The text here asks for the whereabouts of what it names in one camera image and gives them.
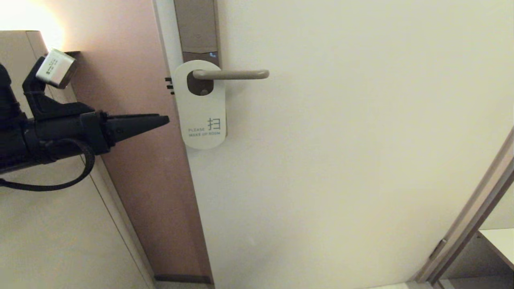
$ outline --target cable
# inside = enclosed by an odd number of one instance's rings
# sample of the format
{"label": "cable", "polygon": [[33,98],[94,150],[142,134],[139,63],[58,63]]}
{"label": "cable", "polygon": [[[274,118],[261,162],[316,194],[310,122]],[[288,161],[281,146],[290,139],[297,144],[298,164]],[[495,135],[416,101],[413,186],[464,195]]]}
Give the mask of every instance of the cable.
{"label": "cable", "polygon": [[24,191],[34,191],[34,192],[46,192],[46,191],[56,191],[65,189],[68,187],[73,186],[74,184],[80,182],[81,180],[85,179],[89,173],[91,173],[91,170],[93,169],[93,166],[95,165],[95,152],[93,149],[86,143],[79,141],[74,138],[63,138],[55,142],[55,144],[60,142],[71,142],[74,143],[77,147],[80,148],[82,153],[84,154],[84,157],[86,159],[84,170],[82,171],[82,174],[77,177],[76,179],[60,184],[60,185],[51,185],[51,186],[39,186],[39,185],[28,185],[28,184],[20,184],[20,183],[14,183],[14,182],[8,182],[4,180],[3,178],[0,178],[0,187],[7,187],[15,190],[24,190]]}

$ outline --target door frame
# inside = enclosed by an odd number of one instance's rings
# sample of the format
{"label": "door frame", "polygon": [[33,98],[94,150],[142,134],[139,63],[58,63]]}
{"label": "door frame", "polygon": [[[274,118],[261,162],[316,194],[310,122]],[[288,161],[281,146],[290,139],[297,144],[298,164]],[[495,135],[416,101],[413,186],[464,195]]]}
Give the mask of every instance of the door frame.
{"label": "door frame", "polygon": [[434,253],[414,280],[434,285],[478,232],[514,180],[514,128]]}

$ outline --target lever door handle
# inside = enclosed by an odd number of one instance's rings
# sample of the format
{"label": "lever door handle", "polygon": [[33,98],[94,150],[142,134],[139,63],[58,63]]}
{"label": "lever door handle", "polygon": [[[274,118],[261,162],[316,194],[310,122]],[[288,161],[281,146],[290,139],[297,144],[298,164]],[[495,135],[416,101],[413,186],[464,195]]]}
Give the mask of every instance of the lever door handle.
{"label": "lever door handle", "polygon": [[269,70],[195,70],[193,77],[202,80],[265,79]]}

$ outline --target chinese character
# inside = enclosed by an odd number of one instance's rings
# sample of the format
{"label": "chinese character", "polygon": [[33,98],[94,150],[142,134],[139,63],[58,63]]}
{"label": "chinese character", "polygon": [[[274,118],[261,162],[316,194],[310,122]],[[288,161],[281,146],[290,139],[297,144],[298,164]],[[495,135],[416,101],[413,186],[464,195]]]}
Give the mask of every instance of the chinese character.
{"label": "chinese character", "polygon": [[219,123],[219,118],[209,118],[209,131],[210,130],[220,130],[221,125]]}

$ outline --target white door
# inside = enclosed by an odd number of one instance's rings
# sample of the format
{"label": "white door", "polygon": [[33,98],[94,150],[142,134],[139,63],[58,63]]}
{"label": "white door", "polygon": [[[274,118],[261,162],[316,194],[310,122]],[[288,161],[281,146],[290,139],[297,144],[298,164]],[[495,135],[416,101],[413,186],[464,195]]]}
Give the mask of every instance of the white door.
{"label": "white door", "polygon": [[[45,49],[37,32],[0,32],[0,63],[7,68],[16,99],[28,117],[32,114],[22,83]],[[47,95],[60,102],[75,97],[70,87],[66,91],[47,90]],[[104,181],[108,175],[99,172],[101,165],[97,158],[90,176],[59,191],[0,188],[0,288],[154,287],[149,273],[137,263],[140,256],[120,221],[120,212]],[[84,163],[77,156],[2,178],[55,185],[79,176],[83,168]]]}
{"label": "white door", "polygon": [[218,0],[222,69],[271,75],[188,150],[216,287],[412,278],[512,126],[513,8]]}

